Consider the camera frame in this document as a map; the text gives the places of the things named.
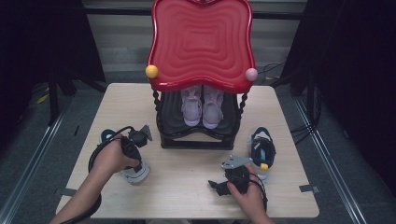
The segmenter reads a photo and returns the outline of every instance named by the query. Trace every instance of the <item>table top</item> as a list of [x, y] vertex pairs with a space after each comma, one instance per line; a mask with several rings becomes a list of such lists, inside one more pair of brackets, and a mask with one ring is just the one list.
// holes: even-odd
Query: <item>table top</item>
[[[299, 189], [309, 183], [273, 88], [251, 88], [233, 150], [163, 149], [155, 117], [149, 84], [114, 83], [108, 86], [67, 188], [78, 189], [81, 185], [88, 174], [88, 161], [98, 145], [100, 133], [107, 128], [117, 130], [131, 125], [139, 130], [145, 124], [149, 125], [153, 141], [139, 151], [148, 163], [150, 173], [138, 186], [128, 184], [120, 174], [114, 174], [102, 190], [101, 207], [92, 217], [246, 218], [233, 196], [219, 196], [207, 181], [226, 180], [220, 166], [230, 155], [248, 157], [248, 138], [259, 126], [269, 131], [276, 147], [275, 162], [265, 183], [269, 217], [318, 215], [313, 193], [301, 193]], [[202, 133], [194, 133], [183, 140], [188, 139], [214, 141]], [[69, 199], [63, 196], [57, 211]]]

